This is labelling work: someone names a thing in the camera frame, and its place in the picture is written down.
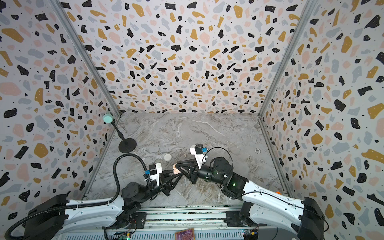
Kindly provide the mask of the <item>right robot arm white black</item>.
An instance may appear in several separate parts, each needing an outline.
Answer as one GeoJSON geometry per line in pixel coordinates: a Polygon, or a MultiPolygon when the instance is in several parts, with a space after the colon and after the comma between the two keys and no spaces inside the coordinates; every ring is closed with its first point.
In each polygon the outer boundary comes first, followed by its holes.
{"type": "Polygon", "coordinates": [[[223,195],[242,201],[239,218],[246,226],[274,226],[295,234],[300,240],[322,240],[329,229],[316,200],[294,199],[265,189],[235,173],[223,157],[214,158],[211,165],[190,160],[178,162],[175,167],[193,184],[198,179],[218,184],[223,195]]]}

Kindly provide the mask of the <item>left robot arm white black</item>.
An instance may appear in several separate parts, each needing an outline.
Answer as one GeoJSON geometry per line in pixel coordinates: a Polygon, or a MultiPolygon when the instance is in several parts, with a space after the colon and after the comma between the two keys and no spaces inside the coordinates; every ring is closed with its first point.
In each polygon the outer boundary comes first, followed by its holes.
{"type": "Polygon", "coordinates": [[[51,240],[54,236],[85,228],[122,229],[142,203],[154,200],[160,193],[166,196],[183,176],[167,170],[144,175],[147,185],[136,182],[125,188],[117,185],[111,199],[94,201],[69,200],[57,195],[29,211],[28,216],[13,224],[6,232],[7,240],[51,240]]]}

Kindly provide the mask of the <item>pink round earbud case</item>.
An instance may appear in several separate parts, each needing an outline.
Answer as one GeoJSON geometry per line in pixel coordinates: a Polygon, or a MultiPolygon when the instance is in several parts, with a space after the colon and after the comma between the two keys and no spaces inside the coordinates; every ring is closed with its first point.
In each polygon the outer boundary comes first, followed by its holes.
{"type": "Polygon", "coordinates": [[[176,164],[173,165],[173,173],[174,173],[174,175],[177,175],[177,174],[180,174],[180,173],[181,173],[180,170],[178,170],[178,169],[176,168],[176,164]]]}

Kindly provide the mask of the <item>white earbud charging case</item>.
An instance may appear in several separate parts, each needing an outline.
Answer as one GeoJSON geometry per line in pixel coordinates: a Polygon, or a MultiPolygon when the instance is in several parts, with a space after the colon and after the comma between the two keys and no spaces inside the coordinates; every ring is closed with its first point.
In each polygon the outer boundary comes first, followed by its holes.
{"type": "Polygon", "coordinates": [[[169,162],[171,159],[172,159],[171,154],[166,154],[166,155],[164,155],[164,160],[165,160],[165,161],[169,162]]]}

